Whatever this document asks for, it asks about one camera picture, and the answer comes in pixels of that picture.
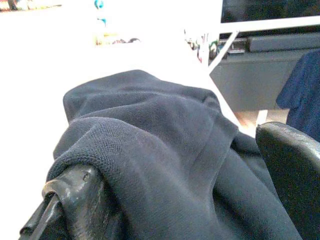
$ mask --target navy blue shirt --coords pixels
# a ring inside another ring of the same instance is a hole
[[[320,49],[301,57],[276,99],[286,124],[320,142]]]

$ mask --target dark gray fabric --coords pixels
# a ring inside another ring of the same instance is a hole
[[[72,89],[64,107],[69,128],[47,180],[70,165],[97,167],[128,239],[301,239],[253,139],[211,91],[135,70]]]

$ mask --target blue clothing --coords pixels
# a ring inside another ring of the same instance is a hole
[[[286,124],[320,142],[320,49],[301,57],[276,99]]]

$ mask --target gray cabinet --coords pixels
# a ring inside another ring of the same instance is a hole
[[[229,55],[210,77],[234,112],[276,109],[276,99],[307,50]]]

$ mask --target wooden floor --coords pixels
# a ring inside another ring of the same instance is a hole
[[[266,118],[267,122],[286,123],[289,109],[269,110]],[[243,111],[235,112],[241,126],[248,131],[249,135],[254,137],[256,135],[256,120],[259,111]]]

